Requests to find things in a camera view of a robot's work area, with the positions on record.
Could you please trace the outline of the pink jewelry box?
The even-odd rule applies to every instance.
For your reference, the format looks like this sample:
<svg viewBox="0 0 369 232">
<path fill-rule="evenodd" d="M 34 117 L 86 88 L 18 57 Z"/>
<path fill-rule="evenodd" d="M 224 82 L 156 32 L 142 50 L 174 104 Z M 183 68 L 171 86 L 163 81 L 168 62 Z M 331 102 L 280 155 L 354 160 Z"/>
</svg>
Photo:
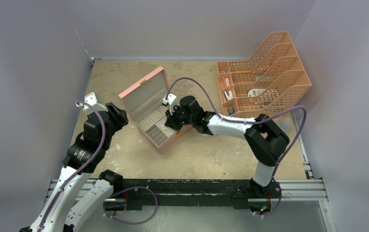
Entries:
<svg viewBox="0 0 369 232">
<path fill-rule="evenodd" d="M 165 112 L 169 108 L 162 105 L 162 98 L 168 89 L 166 72 L 160 66 L 118 95 L 138 130 L 159 153 L 166 151 L 191 128 L 187 125 L 174 130 L 164 125 Z"/>
</svg>

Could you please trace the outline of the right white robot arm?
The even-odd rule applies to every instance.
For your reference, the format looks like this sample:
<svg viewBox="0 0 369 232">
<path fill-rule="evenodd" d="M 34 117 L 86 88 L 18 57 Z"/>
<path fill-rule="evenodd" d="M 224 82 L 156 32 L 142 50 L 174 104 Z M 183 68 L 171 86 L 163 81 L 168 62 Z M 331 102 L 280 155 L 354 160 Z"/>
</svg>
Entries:
<svg viewBox="0 0 369 232">
<path fill-rule="evenodd" d="M 191 125 L 200 134 L 227 135 L 245 140 L 256 159 L 256 171 L 252 177 L 251 191 L 262 197 L 269 192 L 279 158 L 285 152 L 290 139 L 284 131 L 265 114 L 256 118 L 232 118 L 205 111 L 194 96 L 181 100 L 174 94 L 165 95 L 162 105 L 165 112 L 165 126 L 178 131 Z"/>
</svg>

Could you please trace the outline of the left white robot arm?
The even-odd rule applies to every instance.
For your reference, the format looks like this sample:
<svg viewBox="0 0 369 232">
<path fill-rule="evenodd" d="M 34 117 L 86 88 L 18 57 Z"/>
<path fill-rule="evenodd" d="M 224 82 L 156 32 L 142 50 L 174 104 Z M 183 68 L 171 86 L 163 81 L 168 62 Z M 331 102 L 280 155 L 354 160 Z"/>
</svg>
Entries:
<svg viewBox="0 0 369 232">
<path fill-rule="evenodd" d="M 22 232 L 61 232 L 73 203 L 110 147 L 113 135 L 129 123 L 127 111 L 112 102 L 101 105 L 77 101 L 88 115 L 68 148 L 58 183 L 36 220 Z"/>
</svg>

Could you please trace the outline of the small blue capped bottle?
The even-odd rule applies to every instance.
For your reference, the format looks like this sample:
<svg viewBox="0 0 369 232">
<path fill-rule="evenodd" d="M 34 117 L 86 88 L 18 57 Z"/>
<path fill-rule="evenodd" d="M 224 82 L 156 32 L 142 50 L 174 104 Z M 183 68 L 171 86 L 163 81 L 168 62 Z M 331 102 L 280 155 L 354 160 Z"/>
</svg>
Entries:
<svg viewBox="0 0 369 232">
<path fill-rule="evenodd" d="M 234 109 L 234 107 L 232 107 L 232 106 L 229 106 L 229 107 L 227 108 L 227 112 L 228 112 L 228 114 L 229 114 L 229 115 L 232 115 L 232 114 L 234 114 L 234 112 L 235 112 L 235 109 Z"/>
</svg>

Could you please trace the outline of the white stapler in organizer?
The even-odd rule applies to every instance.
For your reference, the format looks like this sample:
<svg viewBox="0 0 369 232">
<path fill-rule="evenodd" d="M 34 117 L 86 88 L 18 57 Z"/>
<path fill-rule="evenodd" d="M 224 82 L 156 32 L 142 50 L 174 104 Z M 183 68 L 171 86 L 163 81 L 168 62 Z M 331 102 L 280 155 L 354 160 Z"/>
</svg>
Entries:
<svg viewBox="0 0 369 232">
<path fill-rule="evenodd" d="M 224 97 L 227 101 L 231 100 L 233 98 L 232 91 L 227 90 L 223 92 Z"/>
</svg>

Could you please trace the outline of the white label card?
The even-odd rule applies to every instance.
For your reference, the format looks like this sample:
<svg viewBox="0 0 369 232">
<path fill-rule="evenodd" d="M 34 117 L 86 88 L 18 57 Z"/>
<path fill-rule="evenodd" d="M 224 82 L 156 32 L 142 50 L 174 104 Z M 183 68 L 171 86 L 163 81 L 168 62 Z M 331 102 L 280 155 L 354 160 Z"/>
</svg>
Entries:
<svg viewBox="0 0 369 232">
<path fill-rule="evenodd" d="M 248 92 L 248 97 L 257 97 L 262 94 L 266 89 L 265 88 L 253 88 Z"/>
</svg>

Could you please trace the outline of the orange mesh file organizer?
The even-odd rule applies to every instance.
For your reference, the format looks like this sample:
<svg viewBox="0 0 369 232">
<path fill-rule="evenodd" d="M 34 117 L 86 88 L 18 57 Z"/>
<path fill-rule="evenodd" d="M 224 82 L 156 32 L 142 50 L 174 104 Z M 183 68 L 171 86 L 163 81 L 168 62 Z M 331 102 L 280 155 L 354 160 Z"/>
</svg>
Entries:
<svg viewBox="0 0 369 232">
<path fill-rule="evenodd" d="M 295 106 L 312 86 L 303 63 L 286 31 L 270 33 L 247 60 L 217 63 L 221 108 L 225 116 L 274 116 Z M 248 97 L 253 88 L 266 90 Z M 232 91 L 227 101 L 223 92 Z M 234 107 L 229 115 L 227 108 Z"/>
</svg>

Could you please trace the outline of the clear plastic cup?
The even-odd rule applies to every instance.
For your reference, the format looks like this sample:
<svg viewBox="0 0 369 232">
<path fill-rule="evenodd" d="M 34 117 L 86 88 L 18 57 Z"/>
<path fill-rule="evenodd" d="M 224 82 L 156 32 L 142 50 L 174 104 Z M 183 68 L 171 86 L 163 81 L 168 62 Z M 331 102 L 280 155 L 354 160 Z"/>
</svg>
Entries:
<svg viewBox="0 0 369 232">
<path fill-rule="evenodd" d="M 290 121 L 284 118 L 279 119 L 277 125 L 284 131 L 288 131 L 291 127 Z"/>
</svg>

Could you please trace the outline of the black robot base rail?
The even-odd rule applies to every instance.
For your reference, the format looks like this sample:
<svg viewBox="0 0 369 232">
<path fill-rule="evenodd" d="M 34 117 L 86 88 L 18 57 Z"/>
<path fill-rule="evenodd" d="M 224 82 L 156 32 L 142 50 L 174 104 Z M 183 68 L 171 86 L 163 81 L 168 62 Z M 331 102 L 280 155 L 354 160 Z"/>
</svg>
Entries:
<svg viewBox="0 0 369 232">
<path fill-rule="evenodd" d="M 267 214 L 280 202 L 281 188 L 275 180 L 266 187 L 247 179 L 125 179 L 110 170 L 99 179 L 110 182 L 110 201 L 126 210 L 141 210 L 144 206 L 232 207 Z"/>
</svg>

